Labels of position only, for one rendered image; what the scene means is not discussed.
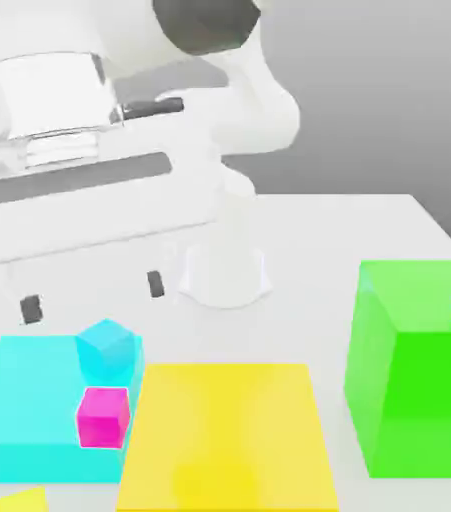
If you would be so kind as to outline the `large green box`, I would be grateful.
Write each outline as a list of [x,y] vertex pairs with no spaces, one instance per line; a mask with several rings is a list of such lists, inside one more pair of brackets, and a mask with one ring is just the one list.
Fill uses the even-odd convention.
[[451,478],[451,260],[361,263],[344,393],[372,478]]

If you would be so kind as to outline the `large yellow box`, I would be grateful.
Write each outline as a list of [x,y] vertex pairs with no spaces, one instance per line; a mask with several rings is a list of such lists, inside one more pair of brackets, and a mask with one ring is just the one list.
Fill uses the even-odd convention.
[[148,365],[116,512],[339,512],[308,367]]

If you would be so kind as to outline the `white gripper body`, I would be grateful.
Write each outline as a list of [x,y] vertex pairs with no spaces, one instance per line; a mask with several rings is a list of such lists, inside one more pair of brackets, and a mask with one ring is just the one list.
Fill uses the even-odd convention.
[[162,175],[0,204],[0,264],[205,224],[220,159],[176,157]]

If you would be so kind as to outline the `small cyan cube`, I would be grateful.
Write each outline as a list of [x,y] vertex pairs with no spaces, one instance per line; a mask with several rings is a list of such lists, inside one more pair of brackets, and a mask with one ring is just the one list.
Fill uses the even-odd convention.
[[115,379],[136,362],[135,334],[110,319],[78,333],[75,342],[81,369],[96,379]]

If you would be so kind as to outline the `small magenta cube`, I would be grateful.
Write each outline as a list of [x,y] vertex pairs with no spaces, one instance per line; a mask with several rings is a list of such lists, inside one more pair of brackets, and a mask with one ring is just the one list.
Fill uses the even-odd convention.
[[131,418],[124,387],[87,387],[76,412],[83,448],[121,449]]

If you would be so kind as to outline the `large cyan box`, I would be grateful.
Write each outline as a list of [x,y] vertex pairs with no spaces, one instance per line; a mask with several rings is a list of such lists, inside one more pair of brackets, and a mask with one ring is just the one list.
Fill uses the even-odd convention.
[[0,339],[0,483],[117,483],[126,448],[83,448],[87,388],[72,336]]

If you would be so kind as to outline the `small yellow cube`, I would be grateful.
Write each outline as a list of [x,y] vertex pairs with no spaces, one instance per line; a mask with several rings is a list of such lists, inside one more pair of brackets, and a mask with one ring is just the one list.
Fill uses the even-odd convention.
[[0,497],[0,512],[49,512],[45,488],[37,486]]

